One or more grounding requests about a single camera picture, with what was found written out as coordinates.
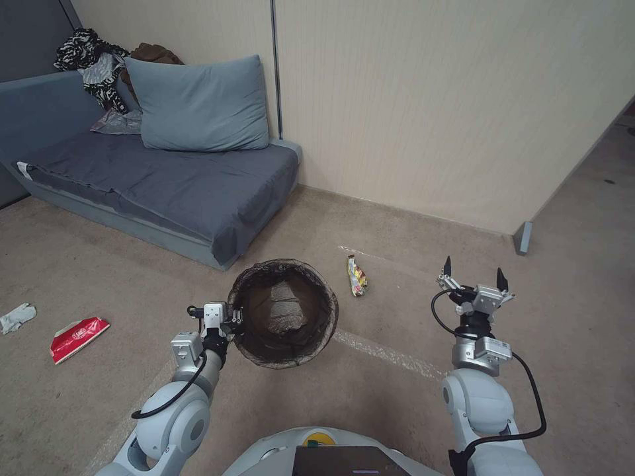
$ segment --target snack wrapper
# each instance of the snack wrapper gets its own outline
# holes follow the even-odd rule
[[[79,352],[109,327],[110,324],[103,319],[91,317],[70,323],[64,329],[56,332],[53,342],[51,342],[51,357],[55,365]]]
[[[354,296],[363,296],[368,289],[368,280],[362,268],[357,266],[355,255],[349,255],[349,278],[351,279],[351,291]]]

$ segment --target blue pillow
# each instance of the blue pillow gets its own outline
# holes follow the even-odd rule
[[[144,113],[146,147],[219,152],[269,143],[259,56],[211,65],[126,58],[126,67]]]

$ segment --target sofa bed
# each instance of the sofa bed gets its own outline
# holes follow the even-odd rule
[[[196,152],[90,132],[104,110],[75,71],[0,84],[0,110],[0,161],[33,196],[222,270],[298,180],[289,141]]]

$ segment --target mesh trash bin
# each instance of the mesh trash bin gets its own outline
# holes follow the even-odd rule
[[[240,352],[262,367],[302,365],[326,347],[337,325],[335,293],[309,264],[275,259],[243,271],[228,297],[230,315],[243,308]]]

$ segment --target red wrapper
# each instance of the red wrapper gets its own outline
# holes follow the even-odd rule
[[[51,342],[51,357],[55,364],[68,359],[109,327],[110,324],[103,319],[91,317],[70,323],[56,332]]]

